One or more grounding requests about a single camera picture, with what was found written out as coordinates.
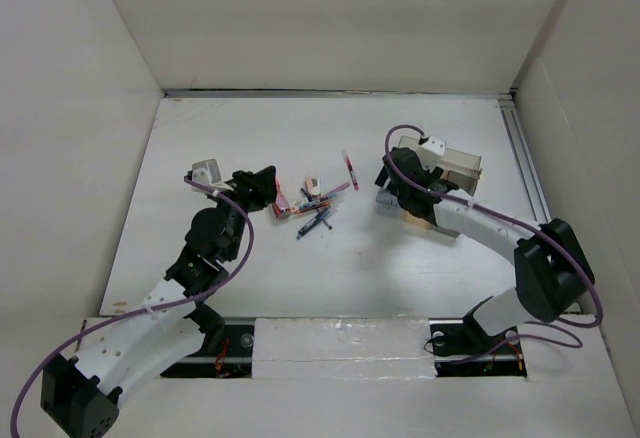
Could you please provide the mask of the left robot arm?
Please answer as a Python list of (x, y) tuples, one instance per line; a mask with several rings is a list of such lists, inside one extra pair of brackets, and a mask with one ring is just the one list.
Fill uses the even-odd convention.
[(189, 171), (185, 181), (214, 204), (192, 218), (176, 262), (136, 310), (98, 324), (94, 342), (69, 358), (55, 353), (43, 367), (41, 407), (69, 437), (104, 436), (147, 381), (222, 345), (225, 320), (206, 301), (232, 279), (225, 263), (246, 263), (251, 249), (242, 239), (255, 237), (249, 215), (274, 203), (276, 169), (236, 171), (226, 182)]

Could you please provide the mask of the orange capped pen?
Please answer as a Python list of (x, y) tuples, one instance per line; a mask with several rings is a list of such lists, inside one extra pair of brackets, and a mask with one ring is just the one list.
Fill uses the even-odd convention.
[(294, 215), (307, 213), (312, 210), (323, 209), (329, 207), (333, 200), (331, 198), (312, 200), (307, 203), (295, 205), (291, 208), (291, 213)]

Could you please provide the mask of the clear desk organizer box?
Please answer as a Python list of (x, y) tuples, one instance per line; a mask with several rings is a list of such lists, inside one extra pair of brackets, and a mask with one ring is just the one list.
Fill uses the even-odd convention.
[[(443, 169), (442, 177), (444, 179), (458, 185), (469, 195), (475, 195), (482, 172), (480, 156), (448, 148), (444, 152), (443, 158), (438, 166)], [(375, 197), (375, 208), (379, 214), (449, 237), (456, 238), (458, 236), (458, 233), (455, 231), (438, 228), (403, 210), (396, 196), (392, 193), (393, 187), (384, 168), (380, 170), (374, 184), (378, 187)]]

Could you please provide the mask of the blue capped pen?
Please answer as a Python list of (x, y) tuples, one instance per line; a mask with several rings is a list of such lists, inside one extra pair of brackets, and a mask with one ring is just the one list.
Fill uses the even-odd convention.
[(307, 203), (301, 204), (300, 206), (297, 206), (295, 212), (296, 213), (305, 213), (308, 210), (327, 207), (327, 206), (330, 206), (333, 203), (333, 201), (334, 201), (333, 198), (328, 199), (328, 200), (324, 200), (324, 201), (321, 201), (320, 199), (312, 200), (310, 202), (307, 202)]

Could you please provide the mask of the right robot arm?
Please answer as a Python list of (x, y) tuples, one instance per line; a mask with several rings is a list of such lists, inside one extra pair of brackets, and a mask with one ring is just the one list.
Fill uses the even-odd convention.
[(382, 161), (376, 183), (390, 189), (401, 209), (479, 243), (514, 270), (512, 287), (479, 302), (449, 330), (433, 331), (426, 344), (435, 355), (490, 352), (522, 324), (556, 329), (569, 307), (594, 292), (595, 276), (567, 222), (526, 222), (473, 203), (421, 147), (394, 147)]

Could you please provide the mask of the red gel pen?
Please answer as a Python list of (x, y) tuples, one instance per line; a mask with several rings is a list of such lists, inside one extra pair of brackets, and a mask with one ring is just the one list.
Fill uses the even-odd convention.
[(353, 167), (352, 160), (351, 160), (351, 158), (350, 158), (350, 156), (349, 156), (349, 154), (348, 154), (346, 149), (342, 149), (341, 154), (342, 154), (344, 163), (345, 163), (345, 165), (347, 167), (351, 184), (352, 184), (354, 190), (358, 191), (360, 189), (360, 186), (359, 186), (356, 174), (355, 174), (355, 169)]

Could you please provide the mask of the dark blue pen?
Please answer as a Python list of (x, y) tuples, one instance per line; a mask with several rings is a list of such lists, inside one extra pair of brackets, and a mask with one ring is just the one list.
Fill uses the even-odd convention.
[(326, 224), (327, 218), (330, 216), (332, 209), (327, 207), (320, 213), (316, 215), (315, 218), (311, 219), (308, 223), (306, 223), (302, 228), (300, 228), (297, 232), (296, 239), (300, 240), (306, 234), (308, 234), (311, 230), (316, 228), (319, 224)]

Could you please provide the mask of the pink highlighter pen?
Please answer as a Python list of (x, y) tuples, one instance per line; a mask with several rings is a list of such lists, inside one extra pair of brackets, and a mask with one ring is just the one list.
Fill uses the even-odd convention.
[(334, 196), (337, 196), (339, 193), (347, 190), (350, 187), (350, 183), (349, 182), (345, 182), (342, 183), (341, 185), (335, 187), (334, 189), (330, 190), (329, 192), (321, 195), (320, 200), (324, 201), (324, 200), (328, 200), (333, 198)]

